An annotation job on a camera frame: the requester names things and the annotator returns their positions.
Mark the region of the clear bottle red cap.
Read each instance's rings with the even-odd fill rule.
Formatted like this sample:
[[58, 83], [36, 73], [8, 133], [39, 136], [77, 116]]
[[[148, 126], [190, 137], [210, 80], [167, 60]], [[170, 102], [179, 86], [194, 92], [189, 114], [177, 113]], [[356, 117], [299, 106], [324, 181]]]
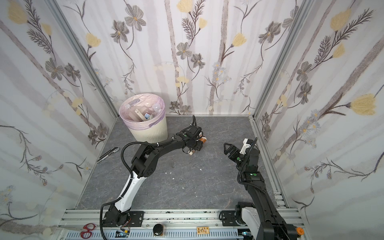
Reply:
[[162, 105], [160, 103], [153, 104], [152, 109], [153, 109], [154, 113], [156, 113], [156, 114], [160, 114], [163, 110]]

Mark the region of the clear bottle blue label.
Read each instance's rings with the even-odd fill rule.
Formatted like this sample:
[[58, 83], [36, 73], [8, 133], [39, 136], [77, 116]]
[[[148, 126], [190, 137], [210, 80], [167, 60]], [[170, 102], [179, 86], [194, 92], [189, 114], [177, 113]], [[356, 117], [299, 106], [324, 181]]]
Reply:
[[155, 114], [147, 112], [147, 113], [145, 113], [144, 117], [148, 121], [148, 120], [153, 119], [155, 117]]

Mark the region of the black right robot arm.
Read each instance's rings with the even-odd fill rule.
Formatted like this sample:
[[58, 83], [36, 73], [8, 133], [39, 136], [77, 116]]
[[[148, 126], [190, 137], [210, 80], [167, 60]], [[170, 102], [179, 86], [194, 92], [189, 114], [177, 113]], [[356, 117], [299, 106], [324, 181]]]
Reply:
[[224, 143], [224, 154], [237, 165], [237, 182], [245, 187], [253, 200], [252, 203], [239, 202], [236, 205], [235, 221], [240, 226], [247, 226], [255, 240], [297, 240], [305, 231], [288, 224], [273, 204], [259, 171], [257, 140], [244, 139], [240, 149]]

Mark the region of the brown coffee bottle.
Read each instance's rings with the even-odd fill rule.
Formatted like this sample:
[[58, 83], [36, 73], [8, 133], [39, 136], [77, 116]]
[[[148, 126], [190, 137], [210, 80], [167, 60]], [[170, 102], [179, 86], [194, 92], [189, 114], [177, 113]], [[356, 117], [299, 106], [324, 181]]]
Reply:
[[206, 137], [201, 137], [199, 140], [197, 140], [194, 147], [191, 148], [189, 155], [193, 155], [196, 151], [200, 151], [203, 148], [203, 144], [207, 141]]

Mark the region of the clear square bottle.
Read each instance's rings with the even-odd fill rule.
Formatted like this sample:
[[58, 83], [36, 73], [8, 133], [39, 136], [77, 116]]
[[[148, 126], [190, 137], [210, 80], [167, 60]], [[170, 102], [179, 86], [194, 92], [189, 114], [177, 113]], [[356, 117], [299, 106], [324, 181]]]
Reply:
[[128, 109], [128, 116], [133, 122], [145, 122], [146, 119], [144, 117], [148, 108], [145, 106], [133, 106]]

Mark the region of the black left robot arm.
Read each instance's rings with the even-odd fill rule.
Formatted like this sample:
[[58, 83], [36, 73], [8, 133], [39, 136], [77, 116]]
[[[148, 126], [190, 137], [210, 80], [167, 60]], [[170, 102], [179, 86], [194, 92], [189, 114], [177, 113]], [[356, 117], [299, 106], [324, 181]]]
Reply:
[[[121, 161], [130, 175], [119, 197], [101, 206], [99, 227], [104, 240], [107, 239], [104, 227], [122, 226], [131, 220], [130, 210], [133, 199], [147, 177], [155, 172], [159, 158], [175, 150], [184, 150], [184, 148], [188, 148], [189, 151], [200, 151], [203, 147], [200, 139], [203, 136], [202, 128], [197, 125], [196, 117], [193, 115], [192, 123], [188, 127], [165, 141], [155, 144], [136, 141], [128, 143], [122, 148]], [[139, 148], [129, 166], [125, 160], [125, 151], [133, 145], [139, 145]]]

